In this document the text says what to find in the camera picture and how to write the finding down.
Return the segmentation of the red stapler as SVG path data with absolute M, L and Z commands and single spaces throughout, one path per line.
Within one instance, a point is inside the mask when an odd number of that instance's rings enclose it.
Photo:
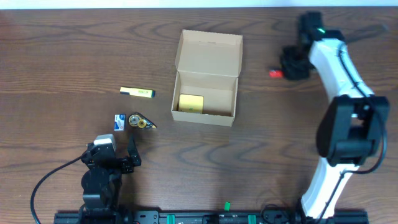
M 284 74 L 282 70 L 269 70 L 269 76 L 271 78 L 283 78 Z

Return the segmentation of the yellow sticky note pad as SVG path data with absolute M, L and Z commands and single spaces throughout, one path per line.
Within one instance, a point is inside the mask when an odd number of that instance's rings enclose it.
M 181 94 L 178 101 L 178 110 L 185 113 L 202 114 L 203 104 L 203 96 Z

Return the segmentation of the cardboard box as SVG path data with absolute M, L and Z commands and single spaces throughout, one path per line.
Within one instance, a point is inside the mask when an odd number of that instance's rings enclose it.
M 236 116 L 242 57 L 241 35 L 183 30 L 175 58 L 173 119 L 231 127 Z M 183 95 L 201 96 L 202 111 L 182 111 Z

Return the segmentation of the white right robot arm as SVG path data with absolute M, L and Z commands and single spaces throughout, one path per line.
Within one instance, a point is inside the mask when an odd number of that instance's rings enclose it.
M 338 30 L 300 28 L 298 44 L 284 47 L 280 63 L 291 80 L 316 70 L 329 100 L 316 135 L 318 165 L 298 203 L 297 221 L 359 222 L 361 215 L 336 215 L 335 205 L 352 175 L 372 173 L 384 160 L 389 102 L 365 84 Z

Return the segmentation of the yellow black correction tape dispenser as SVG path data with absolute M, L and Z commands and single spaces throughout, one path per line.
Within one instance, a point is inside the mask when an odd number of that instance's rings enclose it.
M 137 129 L 157 129 L 157 126 L 140 113 L 133 113 L 128 117 L 128 123 L 131 127 Z

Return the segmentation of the small blue staples box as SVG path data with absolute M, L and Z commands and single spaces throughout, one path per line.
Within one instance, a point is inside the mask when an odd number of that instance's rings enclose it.
M 115 131 L 124 131 L 126 125 L 126 115 L 125 114 L 116 114 L 114 117 L 114 130 Z

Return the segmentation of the yellow highlighter pen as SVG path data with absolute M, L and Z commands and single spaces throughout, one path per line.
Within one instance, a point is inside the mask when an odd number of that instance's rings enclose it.
M 119 90 L 120 94 L 123 95 L 131 95 L 131 96 L 138 96 L 144 98 L 154 98 L 155 97 L 155 90 L 148 90 L 142 88 L 130 88 L 122 86 Z

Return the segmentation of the black aluminium mounting rail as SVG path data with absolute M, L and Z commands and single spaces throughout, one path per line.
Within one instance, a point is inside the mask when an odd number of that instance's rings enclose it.
M 302 220 L 299 215 L 289 215 L 282 210 L 264 212 L 158 212 L 136 211 L 117 215 L 90 215 L 83 212 L 60 212 L 54 216 L 56 224 L 72 223 L 132 223 L 132 224 L 206 224 L 206 223 L 318 223 L 317 220 Z

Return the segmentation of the green clip on rail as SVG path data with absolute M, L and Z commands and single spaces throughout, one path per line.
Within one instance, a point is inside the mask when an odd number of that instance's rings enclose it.
M 228 212 L 230 210 L 230 206 L 231 206 L 230 202 L 225 202 L 224 210 Z

